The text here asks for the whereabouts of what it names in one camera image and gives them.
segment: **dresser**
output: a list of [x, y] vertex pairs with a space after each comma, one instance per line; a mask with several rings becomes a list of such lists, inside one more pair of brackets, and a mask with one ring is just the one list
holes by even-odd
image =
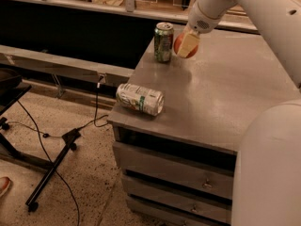
[[267, 108], [300, 98], [266, 42], [214, 30], [194, 57], [158, 63], [152, 41], [129, 83], [161, 90], [165, 104], [157, 117], [118, 104], [109, 115], [128, 207], [176, 225], [230, 225], [244, 132]]

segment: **silver can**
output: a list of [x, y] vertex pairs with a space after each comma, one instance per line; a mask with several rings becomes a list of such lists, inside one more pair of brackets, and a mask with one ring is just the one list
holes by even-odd
[[172, 55], [173, 25], [161, 22], [154, 29], [154, 57], [158, 62], [169, 62]]
[[161, 91], [132, 84], [119, 85], [116, 98], [122, 106], [142, 111], [152, 116], [157, 116], [161, 113], [164, 104], [164, 96]]

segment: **speckled floor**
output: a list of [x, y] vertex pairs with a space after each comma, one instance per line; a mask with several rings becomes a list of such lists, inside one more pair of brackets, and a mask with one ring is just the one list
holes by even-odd
[[[42, 138], [44, 147], [54, 160], [64, 141], [63, 134], [93, 120], [95, 108], [91, 96], [68, 90], [57, 99], [56, 88], [34, 84], [20, 100], [36, 120], [39, 129], [51, 136]], [[110, 113], [100, 108], [98, 117]], [[14, 104], [3, 116], [8, 118], [10, 129], [1, 133], [16, 149], [41, 158], [46, 158], [38, 133], [13, 121], [34, 128], [33, 122], [19, 104]], [[105, 118], [97, 124], [105, 123]], [[76, 140], [77, 150], [69, 151], [61, 165], [59, 174], [68, 182], [80, 210], [80, 225], [95, 226], [163, 226], [164, 222], [129, 210], [120, 182], [112, 152], [114, 136], [111, 125], [96, 128], [93, 124], [81, 131]], [[0, 199], [0, 225], [77, 225], [77, 210], [71, 193], [55, 174], [43, 189], [37, 202], [36, 212], [28, 212], [26, 200], [39, 183], [43, 174], [4, 160], [0, 160], [0, 177], [8, 176], [12, 185]]]

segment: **drawer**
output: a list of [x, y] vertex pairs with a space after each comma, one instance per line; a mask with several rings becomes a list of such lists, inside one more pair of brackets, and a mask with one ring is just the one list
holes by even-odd
[[205, 218], [197, 218], [188, 214], [164, 207], [162, 205], [146, 202], [138, 198], [128, 197], [128, 207], [134, 212], [139, 212], [145, 215], [149, 215], [155, 218], [159, 218], [163, 221], [173, 223], [179, 226], [221, 226], [227, 225]]
[[232, 198], [232, 171], [120, 142], [114, 143], [113, 150], [117, 164], [123, 170], [135, 171], [226, 199]]
[[230, 206], [221, 202], [215, 202], [174, 188], [126, 175], [122, 176], [122, 184], [125, 192], [130, 195], [178, 208], [190, 214], [230, 224]]

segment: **can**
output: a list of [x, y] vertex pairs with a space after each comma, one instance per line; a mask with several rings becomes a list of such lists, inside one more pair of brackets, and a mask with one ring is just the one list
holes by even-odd
[[161, 22], [154, 29], [154, 57], [158, 62], [169, 62], [172, 55], [173, 25]]
[[161, 113], [164, 104], [162, 91], [128, 83], [119, 85], [116, 98], [122, 106], [142, 111], [152, 116], [157, 116]]

